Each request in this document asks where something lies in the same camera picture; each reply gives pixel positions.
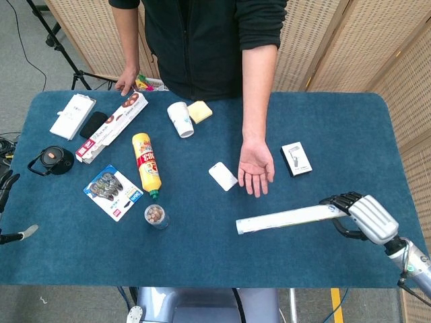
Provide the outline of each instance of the yellow sticky note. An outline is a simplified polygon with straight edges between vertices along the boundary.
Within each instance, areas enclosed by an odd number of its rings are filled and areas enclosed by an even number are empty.
[[[196,101],[187,108],[189,109],[190,117],[195,121],[195,123],[200,123],[202,120],[213,115],[213,111],[208,108],[204,101]]]

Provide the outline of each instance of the gray floor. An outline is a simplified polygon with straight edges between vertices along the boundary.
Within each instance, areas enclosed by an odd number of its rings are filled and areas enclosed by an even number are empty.
[[[46,90],[69,89],[72,72],[65,59],[44,43],[46,32],[27,3],[10,1],[18,12],[28,58],[48,77]],[[49,13],[44,16],[53,26],[53,17]],[[0,1],[0,22],[0,133],[4,133],[21,129],[32,98],[42,89],[43,76],[25,62],[13,12],[4,1]],[[59,39],[76,65],[86,70],[64,33],[59,33]],[[91,86],[101,84],[95,79],[87,80]],[[77,89],[82,88],[81,84],[77,85]],[[299,289],[296,297],[301,323],[322,322],[332,310],[329,289]],[[290,322],[287,289],[279,290],[279,299],[286,320]],[[114,287],[0,286],[2,323],[125,322],[126,312]],[[401,322],[400,315],[396,289],[351,289],[343,305],[347,323],[397,323]]]

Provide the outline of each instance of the hand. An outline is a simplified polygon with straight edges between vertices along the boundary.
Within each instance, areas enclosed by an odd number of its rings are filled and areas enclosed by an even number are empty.
[[[265,141],[244,141],[238,166],[238,181],[241,187],[256,197],[268,193],[268,182],[274,181],[274,161]]]
[[[119,80],[115,83],[115,89],[121,90],[121,95],[126,96],[131,89],[135,89],[135,80],[139,73],[139,67],[126,67]]]

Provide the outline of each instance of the black sleeve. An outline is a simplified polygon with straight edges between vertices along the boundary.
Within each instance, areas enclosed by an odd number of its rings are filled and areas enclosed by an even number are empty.
[[[274,44],[280,46],[280,30],[287,0],[236,0],[240,49]]]
[[[139,0],[109,0],[109,4],[119,9],[135,9],[139,5]]]

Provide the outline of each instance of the black lid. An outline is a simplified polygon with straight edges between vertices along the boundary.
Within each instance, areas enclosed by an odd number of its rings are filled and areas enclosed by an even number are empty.
[[[58,146],[50,146],[45,149],[42,156],[40,156],[40,160],[42,164],[45,166],[55,165],[60,159],[64,156],[63,148]]]

